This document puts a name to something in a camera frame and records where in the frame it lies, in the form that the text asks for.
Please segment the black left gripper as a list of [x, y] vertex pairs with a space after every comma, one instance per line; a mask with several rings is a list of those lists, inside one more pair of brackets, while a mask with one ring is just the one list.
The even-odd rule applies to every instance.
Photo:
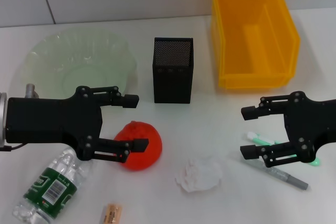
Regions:
[[122, 95], [117, 86], [79, 86], [67, 99], [9, 98], [5, 123], [7, 143], [62, 143], [82, 161], [94, 158], [102, 127], [99, 106], [135, 109], [139, 96]]

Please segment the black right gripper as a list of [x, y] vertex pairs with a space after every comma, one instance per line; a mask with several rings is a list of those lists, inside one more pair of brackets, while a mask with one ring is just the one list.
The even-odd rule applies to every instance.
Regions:
[[282, 114], [289, 142], [240, 147], [245, 160], [260, 157], [268, 168], [295, 162], [310, 163], [319, 148], [335, 142], [335, 100], [313, 101], [302, 91], [261, 97], [258, 107], [241, 108], [245, 121]]

